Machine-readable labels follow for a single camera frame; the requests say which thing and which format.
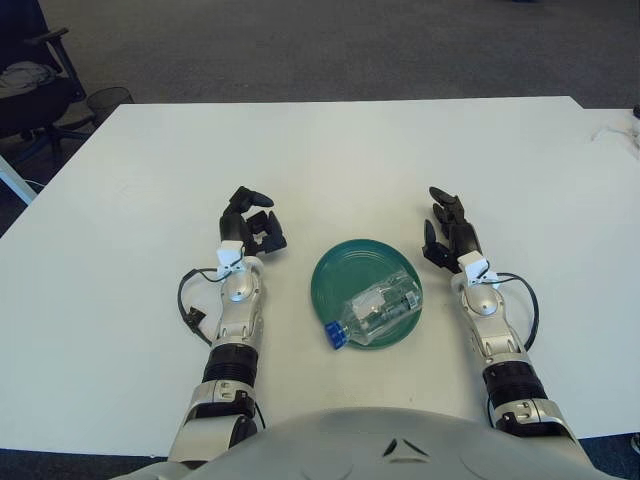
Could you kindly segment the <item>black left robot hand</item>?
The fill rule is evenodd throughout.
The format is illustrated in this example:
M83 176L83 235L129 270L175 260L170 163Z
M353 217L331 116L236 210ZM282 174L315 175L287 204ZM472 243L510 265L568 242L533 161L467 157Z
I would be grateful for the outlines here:
M224 210L219 230L222 241L240 241L246 256L269 254L287 247L281 224L273 211L260 210L245 218L252 207L272 208L274 201L268 196L240 186Z

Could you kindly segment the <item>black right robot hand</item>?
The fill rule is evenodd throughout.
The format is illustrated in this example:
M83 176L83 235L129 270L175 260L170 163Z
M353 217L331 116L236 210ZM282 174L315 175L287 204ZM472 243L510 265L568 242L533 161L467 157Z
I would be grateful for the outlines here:
M474 226L465 218L465 210L458 196L431 186L429 194L434 200L432 209L447 245L437 240L433 223L424 221L423 256L434 265L460 273L458 258L477 251L482 252Z

